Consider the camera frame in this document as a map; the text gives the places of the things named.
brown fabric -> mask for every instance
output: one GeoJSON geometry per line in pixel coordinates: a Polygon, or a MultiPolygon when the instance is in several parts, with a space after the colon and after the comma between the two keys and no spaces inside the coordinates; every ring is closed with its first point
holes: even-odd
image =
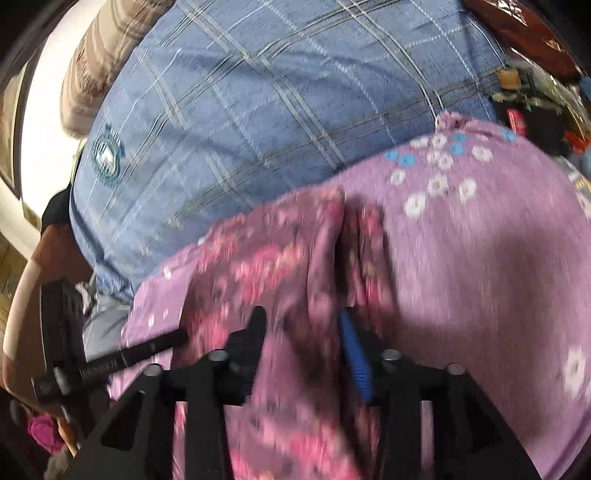
{"type": "Polygon", "coordinates": [[[552,29],[517,0],[463,0],[505,47],[514,48],[564,83],[578,83],[584,69],[552,29]]]}
{"type": "Polygon", "coordinates": [[[100,9],[61,87],[61,124],[68,134],[88,135],[131,52],[173,4],[174,0],[109,0],[100,9]]]}
{"type": "Polygon", "coordinates": [[[9,345],[4,346],[2,360],[6,389],[36,410],[47,411],[55,417],[61,416],[58,406],[39,406],[31,385],[31,377],[45,371],[40,287],[59,278],[67,278],[72,283],[87,281],[91,273],[74,240],[72,227],[50,225],[25,268],[8,316],[5,340],[9,340],[9,345]]]}

pink fabric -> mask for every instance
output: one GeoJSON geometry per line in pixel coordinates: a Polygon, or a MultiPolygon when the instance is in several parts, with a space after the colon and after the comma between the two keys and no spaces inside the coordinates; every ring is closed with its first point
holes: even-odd
{"type": "MultiPolygon", "coordinates": [[[[223,345],[261,303],[272,331],[254,395],[227,411],[237,478],[358,478],[376,429],[340,384],[334,326],[340,306],[358,305],[417,362],[465,365],[542,478],[557,480],[591,435],[590,219],[589,202],[526,139],[446,113],[434,135],[229,220],[166,261],[138,292],[123,341],[181,319],[192,338],[180,365],[223,345]],[[362,205],[382,208],[387,253],[377,209],[362,205]]],[[[155,361],[168,368],[171,354],[155,361]]],[[[179,410],[176,478],[183,421],[179,410]]]]}
{"type": "MultiPolygon", "coordinates": [[[[226,409],[236,478],[362,478],[350,445],[366,446],[369,467],[376,428],[342,377],[336,313],[357,305],[380,335],[392,335],[394,302],[378,211],[346,204],[339,189],[316,189],[228,220],[143,284],[124,338],[139,340],[140,319],[148,319],[143,332],[149,337],[166,330],[163,319],[180,317],[190,343],[170,366],[190,365],[242,329],[256,305],[267,311],[269,325],[254,393],[245,406],[226,409]],[[355,438],[345,434],[346,423],[355,438]]],[[[115,378],[114,397],[142,367],[115,378]]],[[[183,478],[185,420],[179,408],[177,479],[183,478]]]]}
{"type": "Polygon", "coordinates": [[[27,432],[52,455],[59,453],[64,446],[64,441],[57,431],[57,422],[47,413],[33,417],[29,422],[27,432]]]}

